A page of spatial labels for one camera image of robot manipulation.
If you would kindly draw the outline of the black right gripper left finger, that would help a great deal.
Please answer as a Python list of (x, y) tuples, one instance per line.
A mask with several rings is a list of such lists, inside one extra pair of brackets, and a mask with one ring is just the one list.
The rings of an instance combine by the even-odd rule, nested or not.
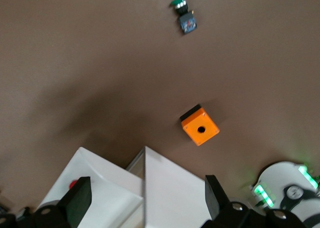
[(91, 178), (80, 177), (57, 204), (45, 205), (17, 219), (14, 214), (0, 216), (1, 227), (78, 227), (92, 203)]

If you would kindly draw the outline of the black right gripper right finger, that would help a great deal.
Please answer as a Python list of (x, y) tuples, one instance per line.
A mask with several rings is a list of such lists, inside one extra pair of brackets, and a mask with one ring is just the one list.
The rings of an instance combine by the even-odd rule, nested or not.
[(230, 201), (215, 175), (205, 177), (205, 201), (211, 219), (202, 227), (305, 227), (293, 213), (271, 209), (261, 215), (238, 201)]

